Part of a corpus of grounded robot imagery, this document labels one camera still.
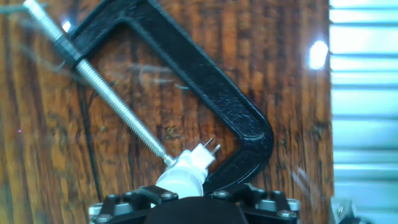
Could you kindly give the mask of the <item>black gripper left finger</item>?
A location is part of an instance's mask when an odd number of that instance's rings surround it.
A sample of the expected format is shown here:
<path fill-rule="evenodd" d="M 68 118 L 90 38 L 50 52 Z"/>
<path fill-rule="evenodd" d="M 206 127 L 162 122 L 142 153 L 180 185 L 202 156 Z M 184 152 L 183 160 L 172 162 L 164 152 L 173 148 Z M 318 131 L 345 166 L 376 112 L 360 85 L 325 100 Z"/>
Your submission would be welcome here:
<path fill-rule="evenodd" d="M 156 205 L 178 200 L 178 194 L 150 185 L 124 194 L 111 194 L 89 207 L 89 224 L 144 223 Z"/>

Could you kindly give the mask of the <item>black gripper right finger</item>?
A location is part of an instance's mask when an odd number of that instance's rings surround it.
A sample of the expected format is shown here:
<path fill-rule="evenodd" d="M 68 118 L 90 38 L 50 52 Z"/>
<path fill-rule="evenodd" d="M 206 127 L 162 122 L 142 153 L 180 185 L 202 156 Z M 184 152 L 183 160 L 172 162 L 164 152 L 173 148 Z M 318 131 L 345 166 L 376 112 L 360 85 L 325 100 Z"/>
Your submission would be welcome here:
<path fill-rule="evenodd" d="M 212 198 L 235 204 L 248 223 L 300 223 L 300 202 L 278 190 L 268 192 L 251 184 L 235 184 L 214 191 Z"/>

